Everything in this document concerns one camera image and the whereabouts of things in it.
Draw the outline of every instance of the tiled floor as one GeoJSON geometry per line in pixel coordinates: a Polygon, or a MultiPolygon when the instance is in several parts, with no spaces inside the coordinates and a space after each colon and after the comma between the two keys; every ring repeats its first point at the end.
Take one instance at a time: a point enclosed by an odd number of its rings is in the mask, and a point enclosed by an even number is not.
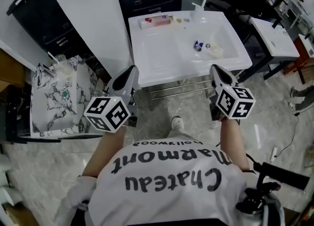
{"type": "MultiPolygon", "coordinates": [[[[197,80],[201,79],[188,80],[184,84],[197,80]]],[[[264,162],[272,147],[277,146],[281,150],[290,143],[297,118],[287,105],[289,89],[292,86],[302,89],[304,86],[297,75],[283,77],[281,73],[267,81],[262,79],[262,74],[256,74],[244,85],[257,99],[249,118],[241,122],[245,148],[256,161],[264,162]]],[[[170,130],[170,120],[176,115],[185,120],[186,133],[203,142],[219,143],[220,124],[211,121],[209,101],[204,91],[156,100],[153,111],[149,110],[141,91],[136,94],[136,100],[140,107],[139,122],[136,129],[129,128],[125,145],[145,138],[165,137],[170,130]]],[[[300,114],[299,118],[293,144],[274,162],[277,166],[311,176],[305,192],[284,185],[278,193],[285,207],[297,211],[307,204],[314,187],[312,170],[303,169],[305,149],[314,139],[314,108],[300,114]]],[[[5,146],[12,162],[11,181],[22,192],[26,205],[40,225],[52,225],[60,200],[82,173],[98,140],[5,146]]]]}

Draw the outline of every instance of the marble pattern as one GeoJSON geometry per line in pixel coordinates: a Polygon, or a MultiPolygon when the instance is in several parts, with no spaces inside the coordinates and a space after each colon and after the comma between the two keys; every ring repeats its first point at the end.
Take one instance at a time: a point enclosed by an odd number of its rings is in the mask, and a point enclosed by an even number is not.
{"type": "MultiPolygon", "coordinates": [[[[163,88],[206,80],[193,78],[167,85],[163,88]]],[[[208,86],[207,83],[184,87],[186,90],[208,86]]],[[[289,89],[303,89],[297,74],[276,74],[267,81],[262,74],[248,79],[244,86],[256,97],[256,105],[247,120],[241,121],[244,145],[256,161],[267,161],[272,147],[279,150],[287,146],[293,134],[297,118],[288,108],[289,89]]],[[[174,89],[166,93],[178,93],[174,89]]],[[[170,131],[170,121],[179,115],[185,121],[186,133],[196,139],[217,145],[220,141],[220,123],[213,122],[209,113],[209,100],[204,91],[175,97],[147,101],[142,90],[135,95],[139,106],[137,128],[128,128],[125,145],[138,140],[164,138],[170,131]]],[[[303,168],[303,155],[314,140],[314,108],[300,114],[293,144],[274,161],[274,165],[310,176],[306,190],[283,185],[277,193],[284,207],[302,211],[313,194],[313,169],[303,168]]],[[[32,210],[40,225],[53,225],[52,220],[60,200],[74,184],[96,149],[99,139],[63,140],[62,143],[28,143],[5,145],[12,162],[9,177],[13,185],[22,192],[26,205],[32,210]]]]}
{"type": "Polygon", "coordinates": [[[30,115],[32,137],[98,133],[91,128],[83,112],[91,97],[98,96],[104,89],[104,84],[79,56],[70,58],[68,63],[73,67],[73,73],[67,79],[51,79],[40,74],[41,84],[38,86],[37,77],[34,76],[30,115]],[[38,91],[43,91],[44,95],[38,95],[38,91]],[[47,106],[44,107],[46,114],[38,108],[41,107],[39,102],[43,100],[40,96],[45,96],[48,100],[47,106]]]}

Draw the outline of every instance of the sink basin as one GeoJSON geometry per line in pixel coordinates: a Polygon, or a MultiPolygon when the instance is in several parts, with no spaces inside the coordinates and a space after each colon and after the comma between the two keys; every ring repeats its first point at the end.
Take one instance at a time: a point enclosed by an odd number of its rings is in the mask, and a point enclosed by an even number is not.
{"type": "Polygon", "coordinates": [[[197,22],[191,18],[191,12],[163,12],[129,18],[134,63],[139,69],[141,87],[208,75],[212,64],[229,71],[252,65],[241,40],[222,12],[204,11],[197,22]],[[165,26],[140,28],[140,19],[160,15],[173,16],[174,21],[165,26]],[[194,49],[195,41],[204,43],[199,52],[194,49]]]}
{"type": "Polygon", "coordinates": [[[104,89],[95,73],[80,57],[70,59],[73,73],[66,77],[58,72],[55,79],[41,73],[40,84],[34,77],[30,124],[32,137],[66,137],[88,133],[90,123],[83,116],[91,97],[104,89]]]}

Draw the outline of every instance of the black and white cube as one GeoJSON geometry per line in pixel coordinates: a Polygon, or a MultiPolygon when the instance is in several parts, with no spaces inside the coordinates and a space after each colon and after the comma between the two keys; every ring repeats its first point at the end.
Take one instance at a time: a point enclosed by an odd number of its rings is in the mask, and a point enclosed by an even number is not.
{"type": "Polygon", "coordinates": [[[229,119],[246,119],[255,102],[249,89],[224,85],[221,87],[216,106],[229,119]]]}
{"type": "Polygon", "coordinates": [[[93,97],[84,116],[97,130],[115,133],[131,114],[121,97],[93,97]]]}

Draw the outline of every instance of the bottle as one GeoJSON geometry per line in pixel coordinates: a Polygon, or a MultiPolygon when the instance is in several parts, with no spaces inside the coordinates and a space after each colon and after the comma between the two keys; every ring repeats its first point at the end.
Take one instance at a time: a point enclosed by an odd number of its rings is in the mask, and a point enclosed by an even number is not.
{"type": "Polygon", "coordinates": [[[153,28],[157,26],[171,24],[172,21],[173,21],[173,16],[168,16],[168,15],[147,17],[147,18],[138,20],[141,26],[141,29],[153,28]]]}

